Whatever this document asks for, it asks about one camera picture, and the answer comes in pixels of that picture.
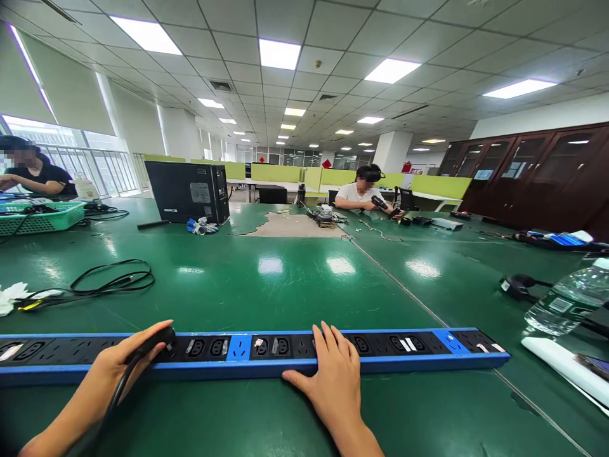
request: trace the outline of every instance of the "black shirt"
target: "black shirt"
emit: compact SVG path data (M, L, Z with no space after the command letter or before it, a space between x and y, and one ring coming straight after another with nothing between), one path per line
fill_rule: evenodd
M30 173L30 170L28 170L27 167L8 168L5 173L8 175L21 176L22 178L36 181L41 184L46 184L47 181L57 181L58 183L65 184L62 191L57 195L76 195L76 186L70 183L72 179L70 173L65 171L63 168L50 163L43 162L43 168L40 170L40 174L38 176L34 176L32 173ZM23 186L23 188L29 190L30 192L34 192L35 194L38 193L34 189L30 189L27 186Z

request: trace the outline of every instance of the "blue power strip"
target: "blue power strip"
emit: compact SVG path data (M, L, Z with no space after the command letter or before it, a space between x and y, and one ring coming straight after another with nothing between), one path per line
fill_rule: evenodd
M502 366L510 355L476 328L343 331L362 374ZM127 333L0 335L0 386L79 383L105 347ZM148 375L158 380L277 378L317 370L311 331L177 333L173 353Z

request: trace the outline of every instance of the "person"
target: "person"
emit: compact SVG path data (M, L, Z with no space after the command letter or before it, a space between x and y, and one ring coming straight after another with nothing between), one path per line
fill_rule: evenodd
M0 175L0 191L21 184L26 190L42 195L76 195L72 177L63 168L51 164L40 148L24 138L0 136L0 150L13 162Z
M380 208L372 202L372 196L376 195L382 201L385 201L380 191L375 188L374 183L381 179L381 169L376 164L364 165L355 172L355 182L345 184L336 194L334 205L341 209L364 209L372 211L380 209L384 213L391 214L394 208L391 204L385 202L387 209ZM393 218L399 219L404 214L400 210Z
M100 352L61 413L46 430L23 447L19 456L60 457L66 454L89 428L103 418L125 371L127 357L172 322L159 322ZM342 457L384 457L360 412L360 356L355 346L336 327L329 327L323 321L321 330L313 326L313 336L317 373L309 378L288 370L283 372L283 379L309 398ZM124 395L164 347L165 343L157 344L138 363L129 377Z

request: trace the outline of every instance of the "ceiling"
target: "ceiling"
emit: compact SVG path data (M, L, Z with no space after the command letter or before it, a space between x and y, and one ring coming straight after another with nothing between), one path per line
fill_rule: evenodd
M402 130L413 132L412 149L427 138L469 138L477 119L609 91L606 0L54 2L81 25L30 0L5 0L0 17L151 101L188 109L229 142L240 142L234 130L252 132L250 145L290 135L286 147L359 152L358 143L376 146L381 133ZM108 15L158 21L184 55L143 51ZM260 66L259 37L302 44L296 71ZM387 57L422 65L395 84L364 81ZM559 85L510 100L481 96L527 78ZM214 91L210 80L234 93ZM336 98L320 102L323 94ZM284 117L286 107L306 113ZM358 124L365 116L385 119Z

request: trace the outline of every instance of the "green basket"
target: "green basket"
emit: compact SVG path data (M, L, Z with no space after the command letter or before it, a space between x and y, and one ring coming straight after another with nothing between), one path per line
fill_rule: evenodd
M84 219L84 202L52 202L45 205L59 210L59 213L29 216L19 229L18 235L59 232ZM0 212L21 213L30 206L29 203L0 203ZM12 235L23 218L24 215L0 216L0 236Z

